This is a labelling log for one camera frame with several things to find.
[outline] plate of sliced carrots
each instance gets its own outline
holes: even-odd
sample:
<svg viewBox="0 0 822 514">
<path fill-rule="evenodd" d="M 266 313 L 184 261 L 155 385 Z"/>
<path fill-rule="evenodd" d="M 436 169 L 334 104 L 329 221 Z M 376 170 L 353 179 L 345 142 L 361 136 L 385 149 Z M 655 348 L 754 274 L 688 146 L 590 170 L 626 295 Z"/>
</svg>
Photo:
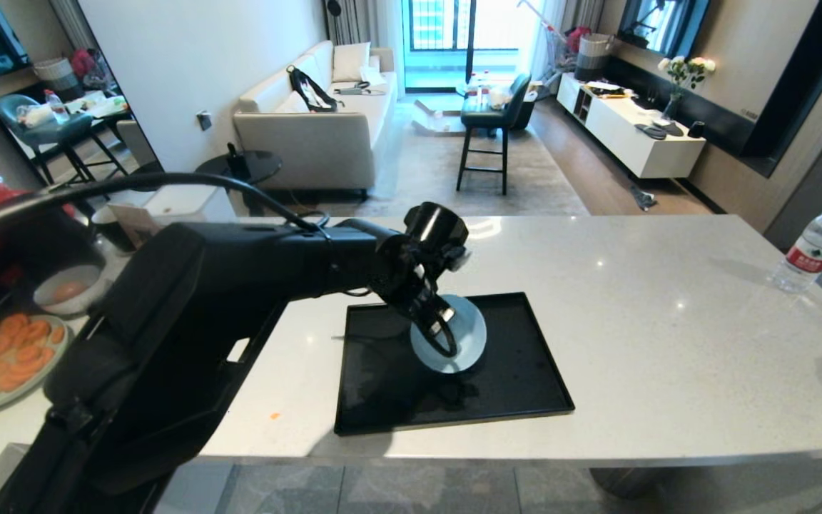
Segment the plate of sliced carrots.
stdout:
<svg viewBox="0 0 822 514">
<path fill-rule="evenodd" d="M 68 345 L 69 327 L 55 316 L 13 313 L 0 322 L 0 407 L 39 384 Z"/>
</svg>

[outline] black backpack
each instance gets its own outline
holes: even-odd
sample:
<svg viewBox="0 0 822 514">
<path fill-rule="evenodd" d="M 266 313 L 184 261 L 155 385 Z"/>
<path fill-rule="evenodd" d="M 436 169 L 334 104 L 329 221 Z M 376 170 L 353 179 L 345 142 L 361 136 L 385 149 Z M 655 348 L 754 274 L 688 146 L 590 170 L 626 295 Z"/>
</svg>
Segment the black backpack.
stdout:
<svg viewBox="0 0 822 514">
<path fill-rule="evenodd" d="M 287 72 L 290 74 L 290 87 L 303 98 L 311 113 L 337 113 L 338 104 L 345 106 L 345 102 L 330 97 L 323 88 L 319 87 L 319 84 L 316 84 L 300 69 L 288 66 Z"/>
</svg>

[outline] bottle label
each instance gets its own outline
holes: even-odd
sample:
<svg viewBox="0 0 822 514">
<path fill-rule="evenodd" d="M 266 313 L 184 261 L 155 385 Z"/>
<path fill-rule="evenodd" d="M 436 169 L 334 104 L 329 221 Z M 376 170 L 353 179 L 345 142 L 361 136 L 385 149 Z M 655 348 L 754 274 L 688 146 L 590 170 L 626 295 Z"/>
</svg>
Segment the bottle label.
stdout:
<svg viewBox="0 0 822 514">
<path fill-rule="evenodd" d="M 798 238 L 795 246 L 786 254 L 786 260 L 803 272 L 822 272 L 822 248 L 808 243 L 805 238 Z"/>
</svg>

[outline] white tv cabinet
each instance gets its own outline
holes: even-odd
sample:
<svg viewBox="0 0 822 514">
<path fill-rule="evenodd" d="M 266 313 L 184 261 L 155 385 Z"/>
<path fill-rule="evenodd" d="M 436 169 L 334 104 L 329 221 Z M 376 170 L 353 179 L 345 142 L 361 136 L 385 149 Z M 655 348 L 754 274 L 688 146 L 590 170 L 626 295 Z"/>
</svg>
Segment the white tv cabinet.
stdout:
<svg viewBox="0 0 822 514">
<path fill-rule="evenodd" d="M 629 98 L 600 98 L 572 73 L 562 76 L 557 101 L 639 178 L 689 176 L 706 144 L 705 139 L 688 136 L 646 136 L 635 124 L 650 126 L 661 116 L 659 111 L 642 109 Z M 687 127 L 678 127 L 687 133 Z"/>
</svg>

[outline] flower vase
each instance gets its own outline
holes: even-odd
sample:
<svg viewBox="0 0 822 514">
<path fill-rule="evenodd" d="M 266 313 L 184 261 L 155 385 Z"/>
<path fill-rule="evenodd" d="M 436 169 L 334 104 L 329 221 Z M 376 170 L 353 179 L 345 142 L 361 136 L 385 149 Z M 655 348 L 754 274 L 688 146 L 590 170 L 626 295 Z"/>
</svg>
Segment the flower vase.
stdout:
<svg viewBox="0 0 822 514">
<path fill-rule="evenodd" d="M 678 115 L 678 108 L 681 107 L 681 100 L 683 100 L 683 98 L 683 94 L 680 94 L 679 92 L 672 92 L 671 98 L 668 101 L 668 106 L 665 107 L 665 111 L 662 111 L 662 119 L 675 121 L 676 115 Z"/>
</svg>

